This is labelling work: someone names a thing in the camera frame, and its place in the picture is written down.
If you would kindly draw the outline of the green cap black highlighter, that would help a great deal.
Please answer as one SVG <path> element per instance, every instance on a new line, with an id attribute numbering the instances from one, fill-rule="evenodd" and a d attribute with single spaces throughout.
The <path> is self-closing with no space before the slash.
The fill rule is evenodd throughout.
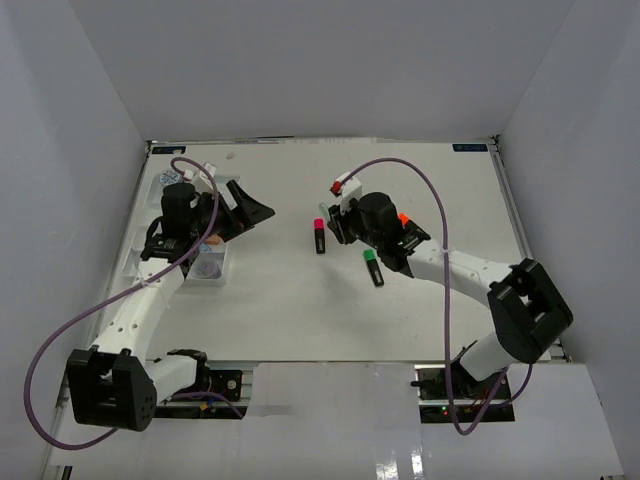
<path id="1" fill-rule="evenodd" d="M 376 288 L 382 287 L 385 282 L 377 261 L 376 253 L 373 249 L 366 249 L 363 251 L 363 258 L 373 285 Z"/>

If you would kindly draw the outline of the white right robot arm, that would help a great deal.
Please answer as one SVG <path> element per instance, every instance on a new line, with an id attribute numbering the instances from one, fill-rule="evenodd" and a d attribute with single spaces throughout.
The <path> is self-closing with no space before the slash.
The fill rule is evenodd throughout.
<path id="1" fill-rule="evenodd" d="M 339 243 L 360 241 L 388 269 L 448 286 L 489 309 L 493 331 L 460 352 L 451 365 L 452 388 L 463 398 L 477 397 L 488 378 L 513 363 L 536 363 L 573 322 L 564 298 L 533 259 L 509 264 L 448 251 L 415 222 L 402 219 L 381 192 L 325 212 Z"/>

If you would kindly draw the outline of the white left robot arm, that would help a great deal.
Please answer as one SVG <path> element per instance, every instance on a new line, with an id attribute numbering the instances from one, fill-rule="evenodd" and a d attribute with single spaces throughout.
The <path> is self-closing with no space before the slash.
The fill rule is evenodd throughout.
<path id="1" fill-rule="evenodd" d="M 184 284 L 200 254 L 198 241 L 217 235 L 228 242 L 270 219 L 272 208 L 250 197 L 234 181 L 228 206 L 210 189 L 189 183 L 164 188 L 161 213 L 150 223 L 128 295 L 105 330 L 66 364 L 74 418 L 83 425 L 143 431 L 158 403 L 184 393 L 199 399 L 211 387 L 207 356 L 174 349 L 150 363 L 147 351 L 168 302 Z"/>

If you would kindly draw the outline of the pink cap black highlighter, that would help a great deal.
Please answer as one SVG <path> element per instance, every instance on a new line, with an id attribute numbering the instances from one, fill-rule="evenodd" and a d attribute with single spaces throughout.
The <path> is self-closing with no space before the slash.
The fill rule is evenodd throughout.
<path id="1" fill-rule="evenodd" d="M 314 245 L 315 251 L 318 255 L 326 253 L 326 238 L 325 238 L 325 222 L 322 218 L 316 218 L 313 222 L 314 229 Z"/>

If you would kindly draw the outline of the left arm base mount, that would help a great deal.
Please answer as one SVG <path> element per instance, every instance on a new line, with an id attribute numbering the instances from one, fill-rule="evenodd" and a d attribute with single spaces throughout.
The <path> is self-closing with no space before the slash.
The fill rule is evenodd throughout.
<path id="1" fill-rule="evenodd" d="M 195 382 L 178 390 L 159 407 L 158 418 L 192 420 L 242 420 L 247 407 L 241 406 L 243 371 L 211 368 L 207 355 L 193 349 L 176 349 L 169 356 L 196 361 Z"/>

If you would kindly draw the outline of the blue lidded jar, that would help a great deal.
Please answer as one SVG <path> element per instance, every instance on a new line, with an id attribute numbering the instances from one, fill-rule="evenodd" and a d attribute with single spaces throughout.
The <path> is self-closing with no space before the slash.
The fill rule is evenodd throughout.
<path id="1" fill-rule="evenodd" d="M 158 176 L 158 183 L 162 189 L 171 185 L 180 184 L 182 182 L 182 175 L 173 169 L 165 170 Z"/>

